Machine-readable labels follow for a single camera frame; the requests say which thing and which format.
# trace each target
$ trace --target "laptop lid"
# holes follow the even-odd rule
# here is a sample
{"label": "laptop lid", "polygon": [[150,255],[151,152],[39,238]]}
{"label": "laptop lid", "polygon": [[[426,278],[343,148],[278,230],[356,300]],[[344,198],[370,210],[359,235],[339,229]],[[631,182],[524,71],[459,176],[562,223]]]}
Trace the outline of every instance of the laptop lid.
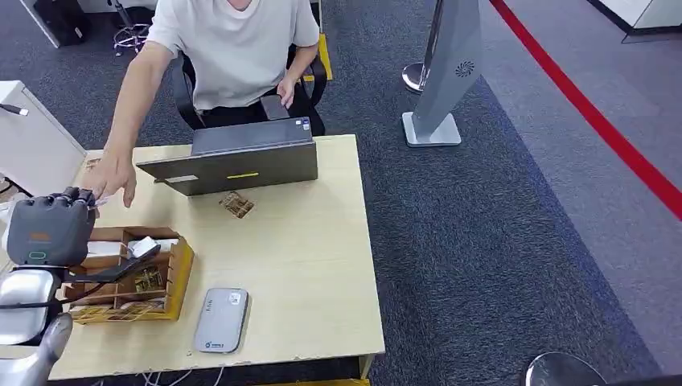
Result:
{"label": "laptop lid", "polygon": [[318,177],[314,142],[140,162],[138,167],[184,195],[204,195]]}
{"label": "laptop lid", "polygon": [[287,118],[195,130],[191,153],[198,155],[312,141],[308,117]]}

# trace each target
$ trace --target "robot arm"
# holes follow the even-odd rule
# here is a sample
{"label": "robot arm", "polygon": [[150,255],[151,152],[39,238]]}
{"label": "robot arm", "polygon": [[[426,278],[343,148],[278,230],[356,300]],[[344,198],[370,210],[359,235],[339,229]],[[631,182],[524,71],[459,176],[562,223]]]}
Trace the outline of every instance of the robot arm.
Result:
{"label": "robot arm", "polygon": [[102,286],[118,281],[144,266],[160,249],[154,244],[141,255],[129,254],[125,264],[94,276],[72,274],[69,269],[88,255],[94,208],[92,192],[77,187],[15,204],[3,246],[17,266],[0,279],[0,345],[37,348],[26,358],[0,359],[0,386],[47,383],[73,326],[63,304],[78,300],[56,299],[62,283],[99,282]]}

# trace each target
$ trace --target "chair armrest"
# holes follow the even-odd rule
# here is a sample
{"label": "chair armrest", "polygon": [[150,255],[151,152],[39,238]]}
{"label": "chair armrest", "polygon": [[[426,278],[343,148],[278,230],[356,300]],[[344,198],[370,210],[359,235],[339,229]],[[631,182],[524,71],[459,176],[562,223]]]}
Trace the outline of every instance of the chair armrest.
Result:
{"label": "chair armrest", "polygon": [[327,87],[327,70],[324,68],[324,64],[319,55],[315,56],[313,63],[310,64],[310,69],[313,71],[313,77],[315,78],[310,102],[313,106],[316,106],[322,99],[324,89]]}
{"label": "chair armrest", "polygon": [[175,66],[173,67],[173,98],[175,98],[175,106],[180,112],[180,117],[182,117],[192,129],[203,129],[206,126],[196,113],[194,102],[192,101],[194,83],[184,71],[186,60],[188,60],[188,58],[185,54],[179,52],[178,59],[175,60],[177,63],[175,63]]}

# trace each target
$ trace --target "person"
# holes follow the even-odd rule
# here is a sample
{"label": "person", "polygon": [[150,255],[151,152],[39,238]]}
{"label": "person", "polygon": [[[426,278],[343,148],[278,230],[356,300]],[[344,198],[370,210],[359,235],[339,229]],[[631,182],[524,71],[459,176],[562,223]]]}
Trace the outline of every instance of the person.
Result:
{"label": "person", "polygon": [[[96,197],[123,188],[130,207],[138,132],[179,51],[194,65],[194,105],[208,126],[248,123],[258,114],[258,99],[273,94],[292,117],[309,116],[312,106],[298,84],[318,54],[319,26],[309,1],[158,0],[145,46],[123,79],[104,153],[84,187]],[[286,69],[291,44],[297,50]],[[320,135],[310,119],[313,135]]]}

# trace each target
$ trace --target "red line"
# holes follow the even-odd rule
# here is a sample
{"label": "red line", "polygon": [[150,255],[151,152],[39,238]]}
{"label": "red line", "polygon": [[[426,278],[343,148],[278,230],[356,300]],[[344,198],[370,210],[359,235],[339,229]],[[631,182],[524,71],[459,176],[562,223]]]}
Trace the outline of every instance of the red line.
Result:
{"label": "red line", "polygon": [[649,189],[682,220],[682,192],[655,168],[625,137],[609,122],[580,89],[561,70],[557,62],[533,38],[523,23],[514,15],[504,0],[490,0],[502,19],[519,38],[521,43],[535,58],[554,84],[564,93],[566,98],[578,109],[600,137],[613,151],[647,184]]}

